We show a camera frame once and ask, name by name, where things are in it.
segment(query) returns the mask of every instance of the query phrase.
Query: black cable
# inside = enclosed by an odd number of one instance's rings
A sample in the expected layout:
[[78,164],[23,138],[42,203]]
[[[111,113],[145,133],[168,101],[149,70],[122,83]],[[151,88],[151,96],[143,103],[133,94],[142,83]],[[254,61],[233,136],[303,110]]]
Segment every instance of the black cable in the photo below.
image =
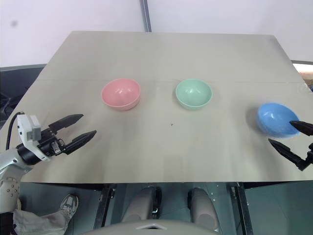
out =
[[17,115],[20,115],[20,114],[24,114],[24,113],[23,112],[17,112],[16,114],[14,114],[14,116],[12,117],[12,119],[10,121],[9,130],[8,130],[8,136],[6,138],[6,148],[5,148],[5,150],[8,150],[10,148],[10,140],[11,140],[11,132],[12,132],[13,123],[14,123],[14,120],[16,119]]

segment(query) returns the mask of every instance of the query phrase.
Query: sneaker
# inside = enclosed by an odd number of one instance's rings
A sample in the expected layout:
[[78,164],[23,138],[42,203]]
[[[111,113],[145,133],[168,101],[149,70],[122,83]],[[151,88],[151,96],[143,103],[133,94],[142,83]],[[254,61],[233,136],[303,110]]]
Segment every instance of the sneaker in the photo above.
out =
[[72,219],[78,207],[78,197],[68,194],[60,204],[60,210],[68,211],[68,218]]

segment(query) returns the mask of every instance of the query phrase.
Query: floor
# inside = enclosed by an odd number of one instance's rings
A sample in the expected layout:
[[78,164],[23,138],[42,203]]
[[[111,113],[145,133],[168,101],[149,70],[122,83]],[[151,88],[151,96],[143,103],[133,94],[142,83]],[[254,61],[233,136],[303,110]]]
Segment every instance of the floor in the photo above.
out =
[[21,183],[20,200],[24,211],[38,216],[56,212],[69,193],[79,198],[79,207],[70,220],[65,235],[80,235],[93,230],[101,191],[48,184]]
[[313,234],[313,181],[246,189],[254,235]]
[[121,221],[133,197],[143,188],[155,185],[162,189],[162,206],[160,219],[175,219],[190,222],[187,208],[187,193],[194,187],[204,189],[210,196],[218,214],[224,235],[236,234],[236,226],[230,192],[225,183],[160,183],[160,184],[120,184],[117,185],[114,199],[110,201],[106,224]]

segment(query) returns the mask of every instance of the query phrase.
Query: beige tabletop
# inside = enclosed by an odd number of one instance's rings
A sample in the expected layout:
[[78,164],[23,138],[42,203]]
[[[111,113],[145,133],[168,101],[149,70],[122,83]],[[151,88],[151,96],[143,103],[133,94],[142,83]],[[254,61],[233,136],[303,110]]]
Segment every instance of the beige tabletop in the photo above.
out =
[[[141,101],[119,112],[102,103],[108,81],[136,79]],[[206,81],[213,98],[188,111],[173,91],[187,78]],[[312,122],[313,93],[269,35],[73,32],[15,111],[42,127],[84,114],[58,136],[65,142],[96,129],[84,147],[40,162],[27,182],[134,183],[313,180],[268,143],[256,124],[264,102],[293,109]],[[8,122],[0,132],[5,149]],[[306,157],[310,137],[280,139]],[[21,141],[14,127],[11,147]]]

